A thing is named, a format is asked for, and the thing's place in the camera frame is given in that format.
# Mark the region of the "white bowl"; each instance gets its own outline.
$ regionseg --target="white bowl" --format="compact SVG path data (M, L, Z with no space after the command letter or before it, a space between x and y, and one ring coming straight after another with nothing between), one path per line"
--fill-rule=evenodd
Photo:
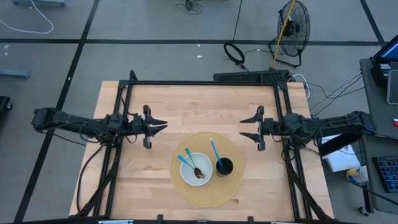
M213 164L211 163L210 159L202 153L194 152L191 153L191 156L196 167L199 168L201 172L206 175L206 177L204 179L196 177L193 173L193 169L184 162L181 162L180 166L181 177L186 181L186 183L192 186L201 186L210 180L210 177L213 174ZM184 159L193 167L189 156L185 156Z

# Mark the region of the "concrete floor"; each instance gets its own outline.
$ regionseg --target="concrete floor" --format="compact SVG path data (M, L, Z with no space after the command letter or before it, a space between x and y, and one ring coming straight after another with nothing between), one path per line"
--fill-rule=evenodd
M0 78L0 95L12 98L14 109L0 133L0 222L12 222L17 212L44 135L30 125L35 108L55 106L70 69L77 44L4 44L1 39L79 39L94 0L67 0L65 8L42 6L40 10L54 23L48 35L22 34L0 24L0 68L26 69L29 80ZM161 0L101 0L88 39L231 39L239 0L201 1L204 11L189 16L174 7L183 2ZM276 34L277 11L286 1L250 0L242 5L236 39L271 40ZM302 1L311 17L310 40L365 41L377 38L359 0ZM366 0L385 41L396 35L393 0ZM0 19L20 29L47 30L49 25L34 11L0 2ZM239 45L243 50L264 45ZM300 73L308 82L332 92L359 74L359 60L374 55L379 46L310 45L303 53ZM247 54L250 70L267 70L272 57L264 52ZM288 68L278 64L277 68ZM224 54L222 44L86 44L78 62L63 110L92 117L103 80L127 79L133 69L140 80L212 80L218 72L241 69ZM350 88L362 87L360 80ZM313 106L322 93L311 86ZM312 112L316 113L323 103ZM336 100L319 116L337 116L353 110L368 111L364 90ZM78 136L59 131L65 137ZM83 157L83 147L53 138L43 169L25 215L27 220L63 218L68 215ZM375 212L364 217L362 190L325 173L335 217L359 223L398 222L397 215Z

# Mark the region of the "table leg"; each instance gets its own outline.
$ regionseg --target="table leg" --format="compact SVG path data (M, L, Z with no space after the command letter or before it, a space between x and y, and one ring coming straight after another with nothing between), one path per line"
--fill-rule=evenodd
M365 201L365 207L359 207L358 211L364 215L364 216L369 216L370 213L374 213L374 207L372 206L371 200L372 198L369 196L369 193L365 190L363 191L363 199Z

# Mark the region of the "tan placemat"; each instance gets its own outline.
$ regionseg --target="tan placemat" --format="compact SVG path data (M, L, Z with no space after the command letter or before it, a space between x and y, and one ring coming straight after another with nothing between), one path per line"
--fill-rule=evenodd
M234 164L230 175L219 177L216 174L217 158L210 143L211 138L214 139L220 157L227 157ZM180 175L181 161L177 159L177 156L180 154L185 157L187 155L186 147L190 149L191 153L203 153L213 164L213 174L205 185L191 186L182 179ZM242 184L243 172L242 154L229 139L216 133L202 132L192 134L178 146L172 158L170 178L176 191L190 204L198 207L215 207L227 202L236 194Z

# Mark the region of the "chair wheel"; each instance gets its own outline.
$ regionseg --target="chair wheel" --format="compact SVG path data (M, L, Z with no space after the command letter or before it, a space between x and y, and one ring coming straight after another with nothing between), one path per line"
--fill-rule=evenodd
M12 109L12 104L11 104L11 103L8 103L7 106L6 106L6 109L7 109L8 111L11 110L11 109Z
M366 217L368 217L368 216L370 215L370 213L366 211L365 207L359 207L359 208L358 208L358 211L359 211L362 215L364 215L364 216L366 216Z

